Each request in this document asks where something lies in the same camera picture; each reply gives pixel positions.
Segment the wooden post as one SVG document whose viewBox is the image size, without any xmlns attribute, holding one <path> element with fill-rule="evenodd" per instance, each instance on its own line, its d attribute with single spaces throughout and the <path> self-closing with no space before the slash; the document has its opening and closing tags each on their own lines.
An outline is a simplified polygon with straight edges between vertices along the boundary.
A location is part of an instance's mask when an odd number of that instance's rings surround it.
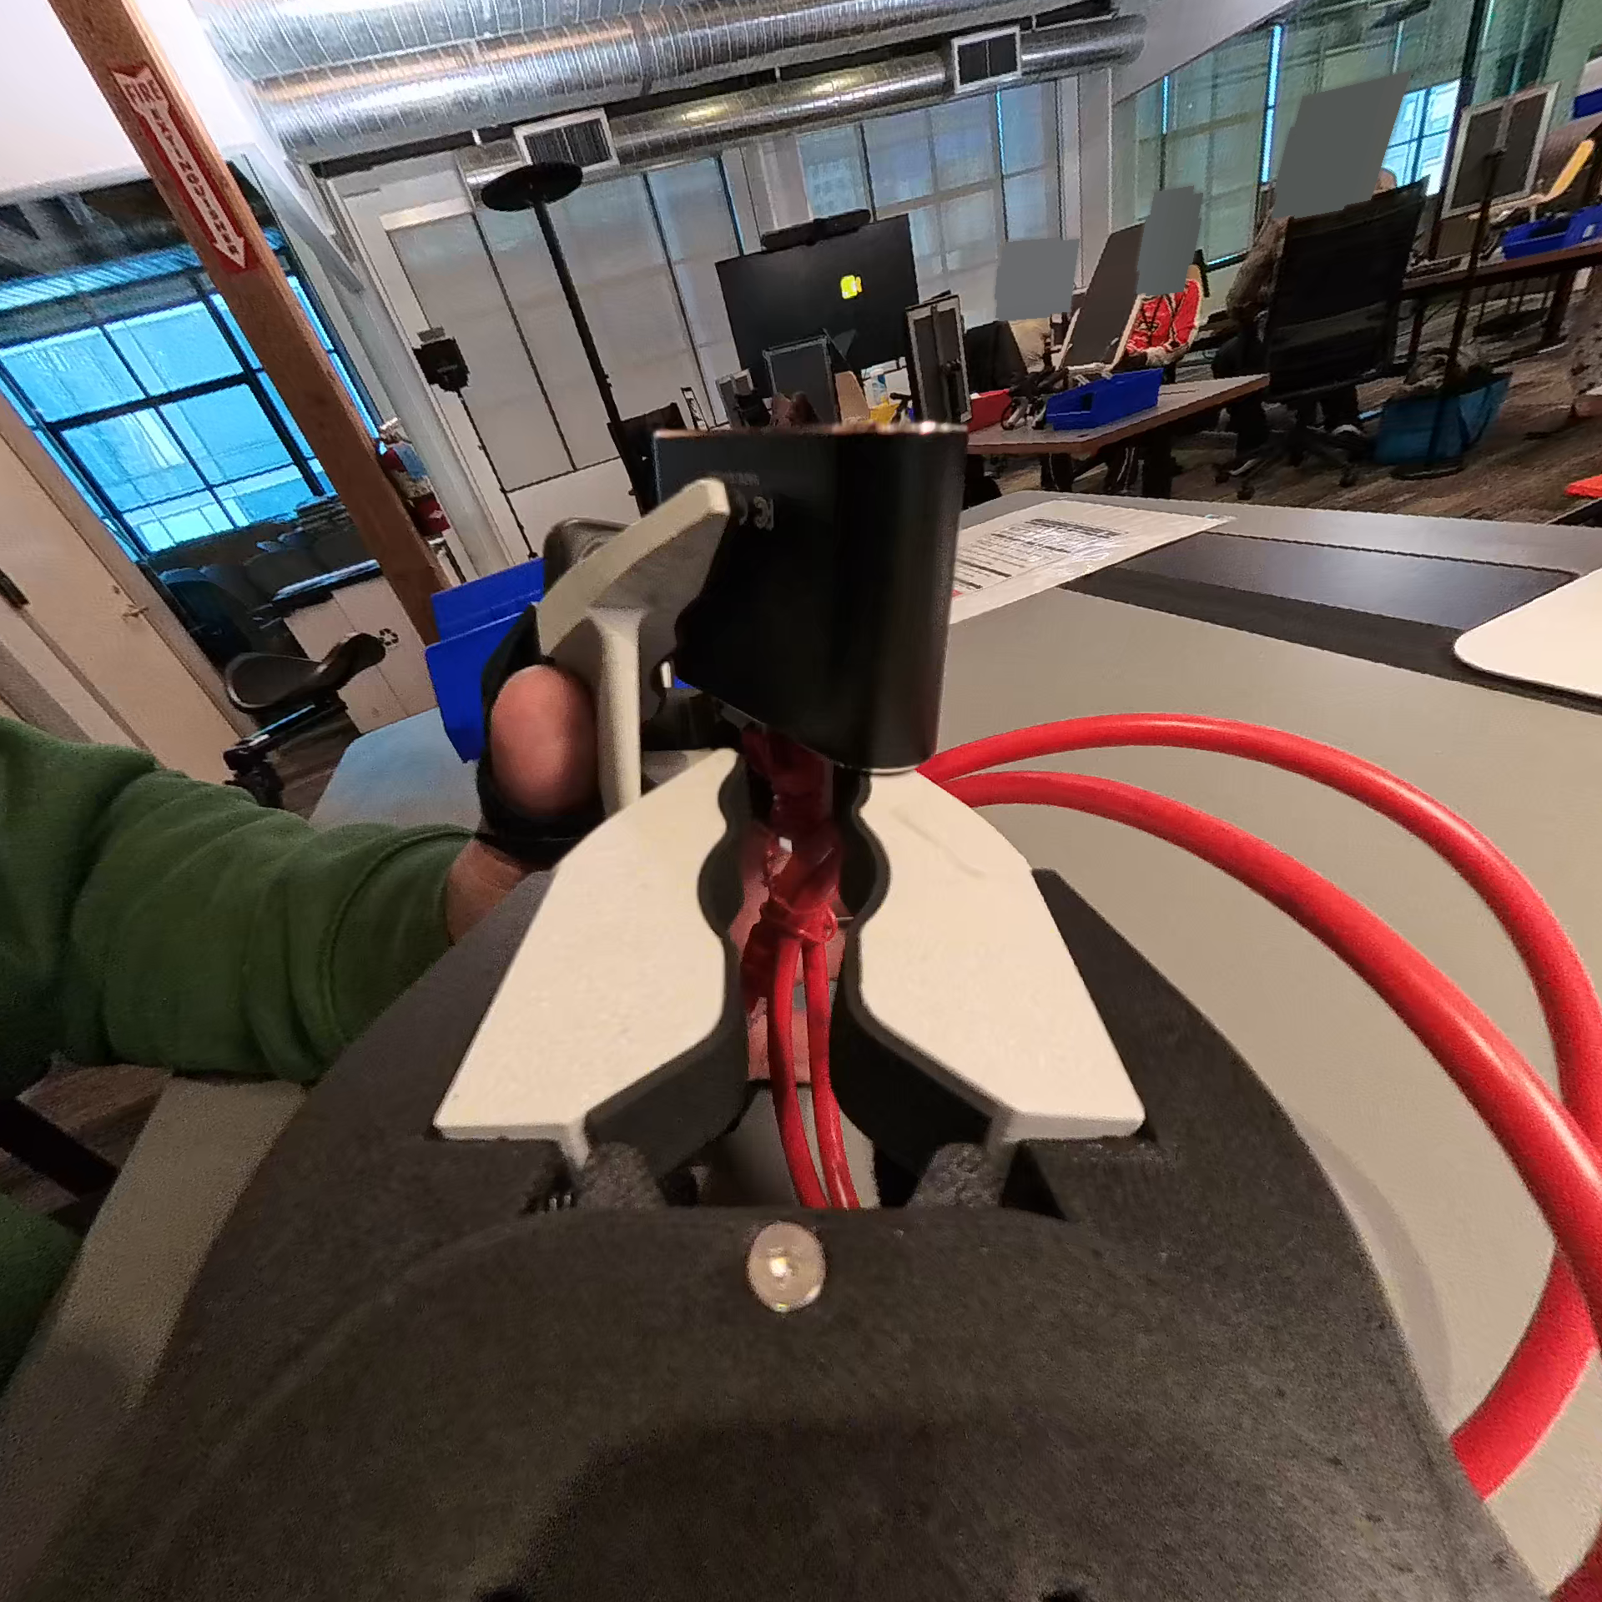
<svg viewBox="0 0 1602 1602">
<path fill-rule="evenodd" d="M 436 553 L 415 527 L 401 496 L 378 466 L 373 435 L 333 369 L 275 250 L 255 218 L 230 164 L 203 126 L 163 50 L 129 2 L 52 2 L 73 50 L 146 164 L 174 220 L 186 231 L 216 290 L 224 296 L 251 349 L 262 359 L 295 422 L 378 561 L 396 599 L 426 645 L 438 639 L 432 597 L 445 586 Z M 195 147 L 247 231 L 255 269 L 232 273 L 190 216 L 184 195 L 163 170 L 153 142 L 117 90 L 115 67 L 150 65 L 193 132 Z"/>
</svg>

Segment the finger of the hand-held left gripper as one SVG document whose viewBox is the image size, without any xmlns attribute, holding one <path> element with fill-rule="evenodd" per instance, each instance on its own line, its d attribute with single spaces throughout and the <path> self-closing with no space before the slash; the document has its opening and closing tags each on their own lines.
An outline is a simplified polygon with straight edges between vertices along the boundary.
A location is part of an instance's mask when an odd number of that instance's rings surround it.
<svg viewBox="0 0 1602 1602">
<path fill-rule="evenodd" d="M 644 725 L 668 695 L 682 613 L 701 595 L 729 529 L 731 496 L 697 479 L 661 508 L 613 533 L 541 603 L 541 649 L 594 700 L 598 786 L 605 815 L 645 792 Z"/>
</svg>

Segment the blue plastic bin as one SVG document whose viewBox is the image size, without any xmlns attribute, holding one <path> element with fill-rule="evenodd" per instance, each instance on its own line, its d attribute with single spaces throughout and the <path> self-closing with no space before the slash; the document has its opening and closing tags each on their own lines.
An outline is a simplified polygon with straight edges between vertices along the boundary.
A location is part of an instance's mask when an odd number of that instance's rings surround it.
<svg viewBox="0 0 1602 1602">
<path fill-rule="evenodd" d="M 447 740 L 464 763 L 485 750 L 485 670 L 544 592 L 546 563 L 537 557 L 432 597 L 438 641 L 426 660 Z"/>
</svg>

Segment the metal ventilation duct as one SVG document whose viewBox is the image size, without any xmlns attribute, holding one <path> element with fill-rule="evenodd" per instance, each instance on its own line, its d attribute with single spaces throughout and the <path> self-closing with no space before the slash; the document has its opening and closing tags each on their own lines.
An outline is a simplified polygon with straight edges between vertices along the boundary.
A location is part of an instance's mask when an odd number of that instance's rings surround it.
<svg viewBox="0 0 1602 1602">
<path fill-rule="evenodd" d="M 649 168 L 1134 63 L 1115 4 L 193 4 L 298 163 L 422 155 L 560 115 Z"/>
</svg>

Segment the person's left forearm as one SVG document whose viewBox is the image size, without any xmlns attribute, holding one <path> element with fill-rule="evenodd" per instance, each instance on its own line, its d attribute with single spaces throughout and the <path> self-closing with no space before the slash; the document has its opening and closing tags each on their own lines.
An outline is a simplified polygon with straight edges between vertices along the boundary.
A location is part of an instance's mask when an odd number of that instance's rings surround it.
<svg viewBox="0 0 1602 1602">
<path fill-rule="evenodd" d="M 54 1063 L 314 1084 L 449 952 L 460 828 L 316 830 L 3 725 L 3 1084 Z"/>
</svg>

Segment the black network switch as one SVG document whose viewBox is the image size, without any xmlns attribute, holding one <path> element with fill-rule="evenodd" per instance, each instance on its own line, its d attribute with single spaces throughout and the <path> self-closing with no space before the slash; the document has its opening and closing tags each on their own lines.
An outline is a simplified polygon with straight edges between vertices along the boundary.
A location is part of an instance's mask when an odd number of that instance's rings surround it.
<svg viewBox="0 0 1602 1602">
<path fill-rule="evenodd" d="M 954 426 L 663 431 L 661 504 L 729 498 L 674 677 L 842 769 L 935 754 L 970 435 Z"/>
</svg>

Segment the black saddle stool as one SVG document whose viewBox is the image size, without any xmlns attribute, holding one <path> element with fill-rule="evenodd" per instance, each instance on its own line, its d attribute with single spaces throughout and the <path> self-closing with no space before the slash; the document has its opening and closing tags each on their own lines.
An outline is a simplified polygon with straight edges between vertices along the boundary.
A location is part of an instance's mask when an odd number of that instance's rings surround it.
<svg viewBox="0 0 1602 1602">
<path fill-rule="evenodd" d="M 228 782 L 264 809 L 283 809 L 285 780 L 275 754 L 298 737 L 346 712 L 342 693 L 365 672 L 384 664 L 388 647 L 373 634 L 352 634 L 327 656 L 241 655 L 226 670 L 234 708 L 256 721 L 256 731 L 232 746 L 224 759 Z"/>
</svg>

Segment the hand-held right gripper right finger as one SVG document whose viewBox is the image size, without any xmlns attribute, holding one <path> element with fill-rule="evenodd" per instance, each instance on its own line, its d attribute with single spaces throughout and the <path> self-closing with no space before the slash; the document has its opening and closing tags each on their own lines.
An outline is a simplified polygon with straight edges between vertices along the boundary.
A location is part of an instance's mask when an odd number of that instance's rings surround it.
<svg viewBox="0 0 1602 1602">
<path fill-rule="evenodd" d="M 916 771 L 834 780 L 851 912 L 832 1025 L 850 1124 L 937 1150 L 1136 1135 L 1147 1108 L 1029 861 Z"/>
</svg>

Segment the large black screen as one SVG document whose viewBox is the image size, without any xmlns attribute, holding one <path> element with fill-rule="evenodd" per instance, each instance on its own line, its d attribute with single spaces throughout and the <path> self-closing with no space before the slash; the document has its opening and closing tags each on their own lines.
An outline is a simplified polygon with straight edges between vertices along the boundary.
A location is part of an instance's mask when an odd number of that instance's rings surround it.
<svg viewBox="0 0 1602 1602">
<path fill-rule="evenodd" d="M 867 222 L 783 250 L 716 266 L 739 367 L 769 391 L 768 355 L 827 336 L 853 372 L 909 355 L 909 311 L 920 304 L 907 216 Z"/>
</svg>

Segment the blue bin on table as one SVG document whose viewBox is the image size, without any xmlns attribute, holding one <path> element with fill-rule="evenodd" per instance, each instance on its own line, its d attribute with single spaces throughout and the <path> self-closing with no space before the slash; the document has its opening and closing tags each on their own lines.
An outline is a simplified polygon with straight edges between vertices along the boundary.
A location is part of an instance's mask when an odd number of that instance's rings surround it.
<svg viewBox="0 0 1602 1602">
<path fill-rule="evenodd" d="M 1124 424 L 1153 410 L 1164 386 L 1164 369 L 1099 376 L 1054 393 L 1044 412 L 1044 428 L 1056 433 L 1084 433 Z"/>
</svg>

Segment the printed paper sheet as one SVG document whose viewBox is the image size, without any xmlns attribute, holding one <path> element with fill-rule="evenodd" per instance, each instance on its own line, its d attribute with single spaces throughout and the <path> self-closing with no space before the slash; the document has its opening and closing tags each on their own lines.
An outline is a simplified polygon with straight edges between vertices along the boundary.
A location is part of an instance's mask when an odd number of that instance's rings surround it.
<svg viewBox="0 0 1602 1602">
<path fill-rule="evenodd" d="M 1086 496 L 1002 513 L 958 536 L 951 624 L 1014 607 L 1231 521 L 1227 513 L 1147 512 Z"/>
</svg>

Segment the red fire extinguisher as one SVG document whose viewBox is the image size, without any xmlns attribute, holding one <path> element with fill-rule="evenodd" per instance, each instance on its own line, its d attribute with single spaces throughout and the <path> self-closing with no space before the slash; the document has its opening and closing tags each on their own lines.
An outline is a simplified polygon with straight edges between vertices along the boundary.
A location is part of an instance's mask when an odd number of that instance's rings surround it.
<svg viewBox="0 0 1602 1602">
<path fill-rule="evenodd" d="M 378 466 L 401 496 L 419 533 L 424 538 L 445 536 L 451 531 L 449 515 L 436 494 L 424 458 L 399 418 L 380 424 L 375 451 Z"/>
</svg>

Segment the person's left hand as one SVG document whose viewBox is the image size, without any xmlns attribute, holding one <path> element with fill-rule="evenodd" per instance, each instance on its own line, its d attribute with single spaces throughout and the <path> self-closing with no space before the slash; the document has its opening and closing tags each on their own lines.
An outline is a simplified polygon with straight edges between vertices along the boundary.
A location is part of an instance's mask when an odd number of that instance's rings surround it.
<svg viewBox="0 0 1602 1602">
<path fill-rule="evenodd" d="M 562 668 L 522 668 L 491 708 L 491 815 L 447 878 L 455 943 L 491 916 L 533 872 L 552 868 L 600 817 L 592 693 Z"/>
</svg>

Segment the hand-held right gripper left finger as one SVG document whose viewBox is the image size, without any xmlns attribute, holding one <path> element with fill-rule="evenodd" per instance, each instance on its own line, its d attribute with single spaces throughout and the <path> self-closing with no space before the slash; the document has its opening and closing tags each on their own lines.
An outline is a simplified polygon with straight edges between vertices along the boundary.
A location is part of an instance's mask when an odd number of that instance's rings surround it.
<svg viewBox="0 0 1602 1602">
<path fill-rule="evenodd" d="M 628 1147 L 686 1168 L 741 1116 L 739 952 L 748 775 L 716 750 L 624 807 L 554 872 L 434 1131 L 550 1143 L 571 1170 Z"/>
</svg>

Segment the red arrow sign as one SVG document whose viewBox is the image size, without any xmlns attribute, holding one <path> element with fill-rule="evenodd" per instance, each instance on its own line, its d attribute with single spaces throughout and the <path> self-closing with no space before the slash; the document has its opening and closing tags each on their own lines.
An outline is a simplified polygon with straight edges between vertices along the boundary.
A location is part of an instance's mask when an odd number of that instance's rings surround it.
<svg viewBox="0 0 1602 1602">
<path fill-rule="evenodd" d="M 241 227 L 239 218 L 201 161 L 182 107 L 174 103 L 155 71 L 150 65 L 115 67 L 111 79 L 148 132 L 163 170 L 178 185 L 190 216 L 226 269 L 232 273 L 255 269 L 249 233 Z"/>
</svg>

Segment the black office chair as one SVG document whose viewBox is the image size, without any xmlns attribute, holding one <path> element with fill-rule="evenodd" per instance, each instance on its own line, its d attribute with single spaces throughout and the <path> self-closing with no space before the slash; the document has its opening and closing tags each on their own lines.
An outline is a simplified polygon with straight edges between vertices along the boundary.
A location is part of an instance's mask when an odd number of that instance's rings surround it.
<svg viewBox="0 0 1602 1602">
<path fill-rule="evenodd" d="M 1288 409 L 1292 428 L 1271 439 L 1269 462 L 1302 468 L 1315 458 L 1349 489 L 1368 449 L 1315 412 L 1334 395 L 1374 384 L 1393 369 L 1410 260 L 1427 208 L 1425 184 L 1378 193 L 1355 206 L 1288 224 L 1263 351 L 1267 403 Z"/>
</svg>

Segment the black floor lamp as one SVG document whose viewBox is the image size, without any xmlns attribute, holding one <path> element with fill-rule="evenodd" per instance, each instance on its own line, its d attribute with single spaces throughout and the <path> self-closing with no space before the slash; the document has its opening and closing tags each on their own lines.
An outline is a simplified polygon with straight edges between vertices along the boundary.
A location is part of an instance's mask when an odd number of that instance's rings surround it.
<svg viewBox="0 0 1602 1602">
<path fill-rule="evenodd" d="M 569 163 L 525 164 L 491 180 L 483 189 L 483 204 L 487 210 L 497 214 L 535 216 L 537 227 L 548 248 L 558 286 L 575 323 L 579 344 L 588 361 L 588 370 L 607 418 L 609 437 L 615 451 L 623 456 L 626 454 L 624 420 L 617 409 L 609 374 L 571 273 L 567 252 L 562 246 L 556 222 L 552 218 L 552 204 L 575 195 L 583 184 L 584 174 L 581 166 Z"/>
</svg>

